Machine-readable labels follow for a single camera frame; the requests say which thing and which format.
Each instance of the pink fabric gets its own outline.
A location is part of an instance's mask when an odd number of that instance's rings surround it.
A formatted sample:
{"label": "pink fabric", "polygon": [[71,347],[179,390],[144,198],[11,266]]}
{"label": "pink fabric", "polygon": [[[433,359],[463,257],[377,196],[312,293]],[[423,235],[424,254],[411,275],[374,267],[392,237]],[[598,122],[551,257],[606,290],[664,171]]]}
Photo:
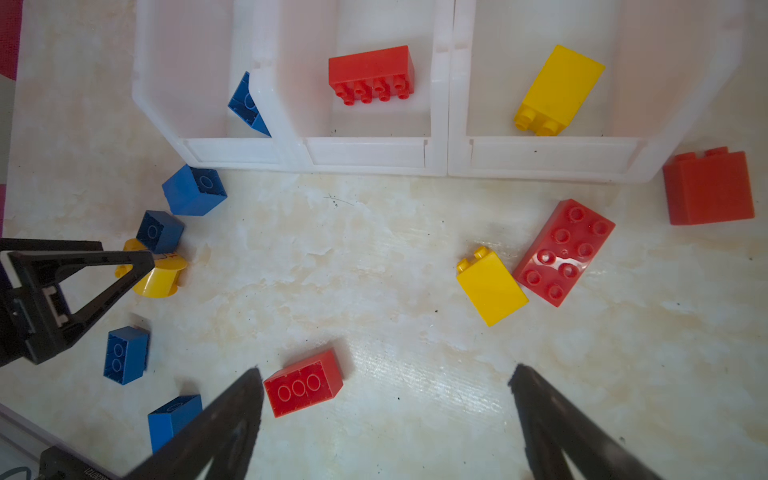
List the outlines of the pink fabric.
{"label": "pink fabric", "polygon": [[16,81],[18,40],[22,35],[22,0],[0,2],[0,74]]}
{"label": "pink fabric", "polygon": [[5,185],[0,185],[0,237],[2,237],[2,224],[5,219]]}

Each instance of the red brick in bin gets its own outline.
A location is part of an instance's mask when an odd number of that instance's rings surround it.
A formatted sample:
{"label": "red brick in bin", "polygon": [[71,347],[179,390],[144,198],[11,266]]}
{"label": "red brick in bin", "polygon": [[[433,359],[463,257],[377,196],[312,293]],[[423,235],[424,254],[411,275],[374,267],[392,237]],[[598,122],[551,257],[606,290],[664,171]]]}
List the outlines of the red brick in bin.
{"label": "red brick in bin", "polygon": [[328,60],[328,84],[344,105],[359,99],[369,104],[377,96],[405,100],[414,91],[413,62],[408,45],[367,51]]}

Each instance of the blue brick in bin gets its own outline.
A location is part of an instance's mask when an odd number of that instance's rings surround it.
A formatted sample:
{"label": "blue brick in bin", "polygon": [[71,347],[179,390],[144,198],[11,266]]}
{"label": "blue brick in bin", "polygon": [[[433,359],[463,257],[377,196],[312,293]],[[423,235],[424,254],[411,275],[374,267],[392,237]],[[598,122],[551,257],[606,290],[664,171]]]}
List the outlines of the blue brick in bin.
{"label": "blue brick in bin", "polygon": [[163,192],[173,215],[202,217],[227,198],[217,171],[189,165],[163,184]]}
{"label": "blue brick in bin", "polygon": [[270,131],[266,129],[264,119],[261,117],[259,109],[256,108],[256,104],[253,103],[253,99],[248,91],[249,80],[250,73],[245,72],[245,75],[243,75],[243,79],[240,80],[240,83],[237,85],[237,90],[235,90],[235,94],[232,95],[232,100],[230,100],[228,106],[230,110],[235,112],[238,117],[242,118],[249,127],[271,137],[272,135],[270,135]]}
{"label": "blue brick in bin", "polygon": [[203,411],[199,395],[179,396],[147,416],[152,453],[168,443],[174,435]]}
{"label": "blue brick in bin", "polygon": [[109,332],[104,376],[121,385],[141,378],[147,369],[148,346],[149,334],[132,326]]}
{"label": "blue brick in bin", "polygon": [[173,215],[147,210],[136,238],[152,253],[173,253],[183,231],[184,224]]}

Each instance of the lego duplo brick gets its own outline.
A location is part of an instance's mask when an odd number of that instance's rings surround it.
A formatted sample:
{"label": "lego duplo brick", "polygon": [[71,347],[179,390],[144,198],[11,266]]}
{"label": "lego duplo brick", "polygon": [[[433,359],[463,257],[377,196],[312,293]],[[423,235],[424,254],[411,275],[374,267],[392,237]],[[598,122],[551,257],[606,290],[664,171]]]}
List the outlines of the lego duplo brick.
{"label": "lego duplo brick", "polygon": [[458,284],[488,326],[494,326],[528,303],[496,252],[486,247],[478,248],[472,262],[464,259],[456,269]]}
{"label": "lego duplo brick", "polygon": [[199,395],[178,396],[147,416],[152,453],[156,453],[203,411]]}
{"label": "lego duplo brick", "polygon": [[544,300],[560,306],[615,227],[576,200],[563,200],[512,276]]}
{"label": "lego duplo brick", "polygon": [[413,62],[408,45],[367,51],[328,60],[328,84],[344,105],[359,99],[369,104],[377,97],[402,100],[414,92]]}
{"label": "lego duplo brick", "polygon": [[[131,252],[147,248],[135,238],[125,242],[123,251]],[[134,285],[133,291],[147,298],[165,298],[178,291],[179,273],[187,268],[187,261],[178,253],[159,253],[154,255],[154,268],[148,275]],[[132,265],[118,265],[114,270],[117,278],[122,278],[133,269]]]}
{"label": "lego duplo brick", "polygon": [[173,253],[179,244],[184,224],[159,210],[147,210],[136,239],[152,253]]}
{"label": "lego duplo brick", "polygon": [[141,378],[147,369],[149,334],[132,326],[112,330],[107,337],[104,376],[121,385]]}
{"label": "lego duplo brick", "polygon": [[163,184],[173,215],[202,217],[227,198],[219,173],[211,168],[184,165]]}
{"label": "lego duplo brick", "polygon": [[267,137],[271,137],[270,131],[267,130],[266,125],[264,124],[264,119],[262,118],[261,113],[259,113],[259,109],[256,107],[256,104],[253,102],[253,98],[248,91],[249,80],[250,73],[245,72],[243,79],[240,80],[240,83],[237,85],[237,89],[235,90],[234,95],[232,95],[227,107],[229,107],[235,115],[242,118],[249,127],[255,131],[260,131]]}
{"label": "lego duplo brick", "polygon": [[343,385],[332,349],[294,363],[264,381],[276,418],[330,400]]}
{"label": "lego duplo brick", "polygon": [[515,114],[515,126],[540,136],[559,135],[573,121],[603,70],[604,65],[556,46]]}
{"label": "lego duplo brick", "polygon": [[745,220],[755,217],[750,172],[744,152],[727,147],[677,155],[664,165],[667,206],[673,225]]}

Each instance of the red 2x4 brick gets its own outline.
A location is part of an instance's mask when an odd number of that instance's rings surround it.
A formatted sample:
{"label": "red 2x4 brick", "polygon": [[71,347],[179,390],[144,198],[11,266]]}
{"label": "red 2x4 brick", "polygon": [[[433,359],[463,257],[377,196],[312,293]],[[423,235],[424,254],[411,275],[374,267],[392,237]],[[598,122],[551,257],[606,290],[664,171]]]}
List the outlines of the red 2x4 brick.
{"label": "red 2x4 brick", "polygon": [[544,300],[560,306],[615,227],[576,200],[563,200],[512,276]]}
{"label": "red 2x4 brick", "polygon": [[330,400],[343,386],[333,350],[294,363],[264,380],[275,418]]}
{"label": "red 2x4 brick", "polygon": [[380,101],[394,94],[405,100],[413,93],[413,81],[408,45],[328,60],[328,84],[344,105],[354,105],[356,98],[369,104],[374,95]]}

